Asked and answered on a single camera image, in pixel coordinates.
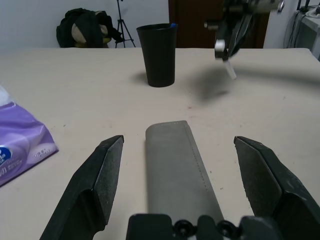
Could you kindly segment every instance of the white tissue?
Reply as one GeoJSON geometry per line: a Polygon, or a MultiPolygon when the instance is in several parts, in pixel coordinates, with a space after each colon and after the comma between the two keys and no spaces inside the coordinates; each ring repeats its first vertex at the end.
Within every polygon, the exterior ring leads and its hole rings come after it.
{"type": "Polygon", "coordinates": [[[237,75],[236,75],[236,72],[235,72],[234,68],[231,65],[231,62],[230,61],[224,61],[223,63],[225,65],[226,71],[228,72],[230,78],[232,80],[235,80],[237,78],[237,75]]]}
{"type": "Polygon", "coordinates": [[[0,107],[11,103],[13,100],[10,97],[9,93],[0,85],[0,107]]]}

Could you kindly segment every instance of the logo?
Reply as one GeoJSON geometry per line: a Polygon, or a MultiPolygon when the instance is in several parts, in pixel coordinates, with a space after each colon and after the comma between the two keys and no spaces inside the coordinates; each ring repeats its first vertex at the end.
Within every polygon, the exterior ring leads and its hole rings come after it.
{"type": "Polygon", "coordinates": [[[9,148],[0,146],[0,166],[12,156],[12,152],[9,148]]]}

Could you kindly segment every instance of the cable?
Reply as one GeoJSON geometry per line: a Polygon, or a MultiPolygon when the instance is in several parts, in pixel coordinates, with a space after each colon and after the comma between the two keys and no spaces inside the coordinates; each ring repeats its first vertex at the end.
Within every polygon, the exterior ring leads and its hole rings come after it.
{"type": "Polygon", "coordinates": [[[306,17],[306,15],[303,15],[303,16],[301,17],[301,19],[300,19],[300,23],[299,23],[299,27],[298,27],[298,32],[297,32],[296,35],[295,35],[295,40],[294,40],[294,45],[293,45],[294,48],[296,48],[296,46],[297,46],[297,39],[298,39],[298,37],[299,37],[300,28],[301,28],[300,25],[301,25],[302,19],[304,19],[304,17],[306,17]]]}
{"type": "Polygon", "coordinates": [[[293,41],[293,37],[294,37],[294,31],[295,31],[295,27],[296,27],[296,20],[297,20],[297,16],[298,16],[299,13],[300,13],[300,11],[298,11],[295,14],[295,17],[294,17],[294,22],[293,22],[293,25],[292,25],[292,31],[291,31],[291,34],[290,34],[290,37],[289,37],[288,44],[286,46],[287,49],[292,46],[292,41],[293,41]]]}

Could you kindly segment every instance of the white wall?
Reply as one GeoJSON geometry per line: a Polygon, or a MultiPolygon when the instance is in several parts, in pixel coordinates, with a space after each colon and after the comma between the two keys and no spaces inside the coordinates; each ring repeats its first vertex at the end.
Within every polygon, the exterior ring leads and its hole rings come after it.
{"type": "MultiPolygon", "coordinates": [[[[169,22],[168,0],[124,0],[120,7],[137,46],[140,46],[137,27],[169,22]]],[[[65,13],[75,8],[104,10],[117,28],[117,0],[1,0],[0,52],[27,47],[58,48],[56,27],[65,13]]]]}
{"type": "MultiPolygon", "coordinates": [[[[299,0],[285,0],[285,7],[281,14],[276,12],[272,12],[270,14],[263,48],[281,49],[284,47],[286,29],[290,19],[294,16],[295,11],[297,10],[298,1],[299,0]]],[[[320,0],[311,0],[309,5],[318,5],[319,2],[320,0]]],[[[303,0],[301,2],[301,6],[304,6],[305,3],[306,1],[303,0]]]]}

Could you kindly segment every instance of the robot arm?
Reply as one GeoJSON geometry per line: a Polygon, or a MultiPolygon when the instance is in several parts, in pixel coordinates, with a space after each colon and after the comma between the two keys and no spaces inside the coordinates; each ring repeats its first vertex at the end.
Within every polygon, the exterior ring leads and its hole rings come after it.
{"type": "Polygon", "coordinates": [[[224,0],[223,19],[204,24],[216,30],[215,58],[227,61],[239,51],[254,25],[255,14],[281,13],[284,6],[284,0],[224,0]]]}

